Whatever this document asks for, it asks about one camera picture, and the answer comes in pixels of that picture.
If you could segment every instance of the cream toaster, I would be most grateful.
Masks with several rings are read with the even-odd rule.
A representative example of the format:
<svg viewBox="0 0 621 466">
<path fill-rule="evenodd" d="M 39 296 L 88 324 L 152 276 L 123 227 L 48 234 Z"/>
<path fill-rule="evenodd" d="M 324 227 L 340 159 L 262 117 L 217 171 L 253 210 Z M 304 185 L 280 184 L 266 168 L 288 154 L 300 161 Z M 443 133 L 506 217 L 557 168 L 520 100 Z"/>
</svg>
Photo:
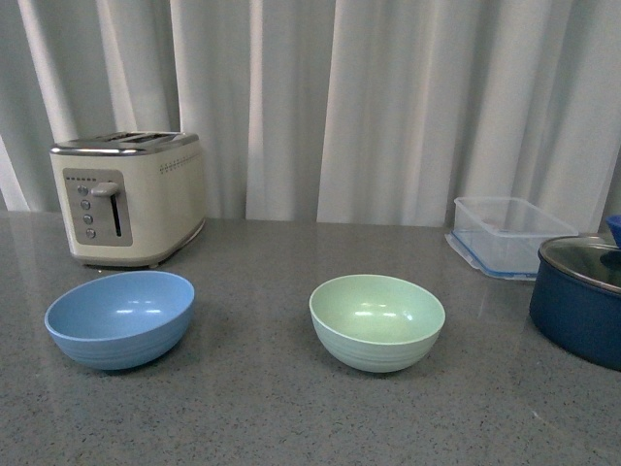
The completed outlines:
<svg viewBox="0 0 621 466">
<path fill-rule="evenodd" d="M 156 266 L 205 223 L 195 134 L 114 133 L 55 144 L 49 156 L 69 249 L 82 264 Z"/>
</svg>

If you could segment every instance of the white curtain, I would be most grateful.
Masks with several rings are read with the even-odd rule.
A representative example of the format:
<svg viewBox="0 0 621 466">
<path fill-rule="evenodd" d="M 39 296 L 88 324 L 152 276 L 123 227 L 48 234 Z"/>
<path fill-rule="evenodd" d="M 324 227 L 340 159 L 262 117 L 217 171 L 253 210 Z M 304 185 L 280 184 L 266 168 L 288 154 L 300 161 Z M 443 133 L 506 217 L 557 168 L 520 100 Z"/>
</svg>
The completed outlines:
<svg viewBox="0 0 621 466">
<path fill-rule="evenodd" d="M 7 1 L 0 69 L 10 211 L 58 209 L 54 142 L 181 130 L 212 217 L 441 226 L 473 195 L 580 231 L 621 213 L 618 0 Z"/>
</svg>

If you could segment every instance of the bowl rim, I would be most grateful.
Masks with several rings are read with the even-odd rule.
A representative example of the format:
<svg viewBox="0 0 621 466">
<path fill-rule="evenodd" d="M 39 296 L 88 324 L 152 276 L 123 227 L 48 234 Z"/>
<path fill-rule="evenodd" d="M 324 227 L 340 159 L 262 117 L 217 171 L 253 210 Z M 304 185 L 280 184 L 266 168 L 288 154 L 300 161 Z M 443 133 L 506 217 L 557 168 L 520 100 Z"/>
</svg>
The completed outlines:
<svg viewBox="0 0 621 466">
<path fill-rule="evenodd" d="M 441 322 L 440 322 L 440 325 L 438 325 L 438 328 L 436 328 L 434 331 L 431 331 L 431 332 L 423 335 L 422 337 L 414 338 L 412 340 L 404 340 L 404 341 L 401 341 L 401 342 L 390 342 L 390 343 L 374 342 L 374 341 L 371 341 L 371 340 L 363 340 L 361 338 L 350 337 L 349 335 L 345 335 L 343 332 L 340 332 L 340 331 L 334 329 L 333 327 L 331 327 L 330 325 L 325 323 L 323 320 L 321 320 L 321 318 L 319 318 L 319 316 L 316 314 L 316 312 L 314 311 L 314 308 L 312 307 L 312 298 L 315 296 L 315 294 L 319 291 L 320 288 L 322 288 L 323 286 L 325 286 L 325 285 L 327 285 L 329 283 L 338 282 L 338 281 L 341 281 L 341 280 L 346 280 L 346 279 L 351 279 L 351 278 L 356 278 L 356 277 L 372 277 L 372 278 L 379 278 L 379 279 L 388 279 L 391 282 L 406 283 L 409 286 L 413 286 L 417 290 L 422 291 L 424 294 L 430 296 L 432 298 L 432 300 L 435 301 L 438 304 L 438 309 L 441 311 Z M 434 293 L 432 293 L 431 291 L 429 291 L 426 288 L 423 288 L 419 284 L 412 283 L 412 282 L 409 282 L 407 280 L 399 279 L 397 277 L 390 277 L 388 275 L 352 274 L 352 275 L 343 275 L 343 276 L 340 276 L 340 277 L 335 277 L 335 278 L 333 278 L 331 280 L 328 280 L 327 282 L 324 282 L 324 283 L 320 284 L 312 292 L 312 294 L 310 295 L 310 298 L 309 298 L 309 308 L 310 308 L 310 314 L 311 314 L 312 318 L 317 323 L 319 323 L 321 326 L 325 327 L 326 329 L 328 329 L 332 333 L 335 333 L 336 335 L 340 335 L 341 337 L 346 338 L 346 339 L 348 339 L 350 341 L 353 341 L 353 342 L 364 343 L 364 344 L 367 344 L 367 345 L 376 345 L 376 346 L 379 346 L 379 347 L 391 347 L 391 346 L 399 346 L 399 345 L 409 345 L 409 344 L 412 344 L 412 343 L 422 342 L 424 340 L 427 340 L 430 337 L 433 337 L 434 335 L 437 335 L 442 330 L 442 328 L 444 327 L 444 324 L 446 322 L 446 310 L 444 309 L 444 305 L 442 304 L 440 299 L 438 299 L 438 297 Z"/>
<path fill-rule="evenodd" d="M 175 316 L 173 316 L 172 318 L 170 318 L 169 320 L 166 320 L 165 322 L 161 322 L 153 327 L 151 327 L 148 330 L 144 330 L 142 332 L 135 332 L 135 333 L 130 333 L 128 335 L 123 335 L 123 336 L 119 336 L 119 337 L 104 337 L 104 338 L 84 338 L 84 337 L 73 337 L 71 335 L 67 335 L 64 333 L 59 332 L 58 330 L 54 329 L 51 324 L 49 323 L 49 314 L 51 313 L 51 311 L 53 310 L 53 308 L 64 298 L 66 298 L 67 296 L 69 296 L 70 294 L 78 291 L 81 288 L 87 287 L 87 286 L 91 286 L 93 283 L 96 282 L 102 282 L 102 281 L 106 281 L 106 280 L 112 280 L 112 279 L 116 279 L 119 280 L 118 277 L 123 277 L 123 276 L 128 276 L 128 275 L 165 275 L 165 276 L 169 276 L 172 277 L 174 280 L 179 281 L 183 284 L 186 284 L 190 291 L 191 291 L 191 299 L 189 300 L 189 302 L 187 303 L 187 306 L 182 309 L 181 311 L 179 311 Z M 189 309 L 191 309 L 192 304 L 194 302 L 195 299 L 195 289 L 194 286 L 192 285 L 192 283 L 182 277 L 181 275 L 177 275 L 177 274 L 173 274 L 171 272 L 164 272 L 164 271 L 159 271 L 159 270 L 135 270 L 135 271 L 131 271 L 131 272 L 120 272 L 117 274 L 111 274 L 111 275 L 107 275 L 106 277 L 100 277 L 98 279 L 94 279 L 94 280 L 90 280 L 88 282 L 79 284 L 78 286 L 75 286 L 73 288 L 71 288 L 70 290 L 66 291 L 65 293 L 63 293 L 62 295 L 60 295 L 58 298 L 56 298 L 53 303 L 51 303 L 48 306 L 48 309 L 46 310 L 46 315 L 44 317 L 44 324 L 46 326 L 46 329 L 48 330 L 48 332 L 58 338 L 62 338 L 65 341 L 71 341 L 71 342 L 81 342 L 81 343 L 105 343 L 105 342 L 119 342 L 125 339 L 129 339 L 129 338 L 135 338 L 137 336 L 140 335 L 146 335 L 154 330 L 157 330 L 160 327 L 163 327 L 164 325 L 168 325 L 171 322 L 174 322 L 175 320 L 181 318 L 185 313 L 187 313 L 187 311 Z"/>
</svg>

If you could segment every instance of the gray countertop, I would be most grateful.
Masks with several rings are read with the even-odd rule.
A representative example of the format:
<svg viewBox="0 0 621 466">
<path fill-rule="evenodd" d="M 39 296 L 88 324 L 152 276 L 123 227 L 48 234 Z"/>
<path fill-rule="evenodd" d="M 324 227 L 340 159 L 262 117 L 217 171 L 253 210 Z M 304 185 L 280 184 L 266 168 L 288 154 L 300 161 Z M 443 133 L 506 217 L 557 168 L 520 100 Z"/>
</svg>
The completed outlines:
<svg viewBox="0 0 621 466">
<path fill-rule="evenodd" d="M 0 464 L 621 464 L 621 373 L 548 342 L 533 284 L 483 276 L 444 233 L 208 220 L 160 266 L 196 288 L 183 339 L 105 373 L 64 356 L 43 318 L 118 271 L 78 264 L 60 215 L 0 214 Z M 309 296 L 356 273 L 438 296 L 428 356 L 372 375 L 321 346 Z"/>
</svg>

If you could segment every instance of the glass lid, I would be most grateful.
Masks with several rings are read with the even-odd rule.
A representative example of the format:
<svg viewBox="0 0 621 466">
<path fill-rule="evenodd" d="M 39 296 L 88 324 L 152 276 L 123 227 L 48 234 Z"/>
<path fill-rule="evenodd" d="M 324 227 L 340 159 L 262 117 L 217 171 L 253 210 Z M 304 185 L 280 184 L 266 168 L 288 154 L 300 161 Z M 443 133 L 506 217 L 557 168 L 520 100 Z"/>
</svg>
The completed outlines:
<svg viewBox="0 0 621 466">
<path fill-rule="evenodd" d="M 555 238 L 541 244 L 541 257 L 581 282 L 621 294 L 621 250 L 599 236 Z"/>
</svg>

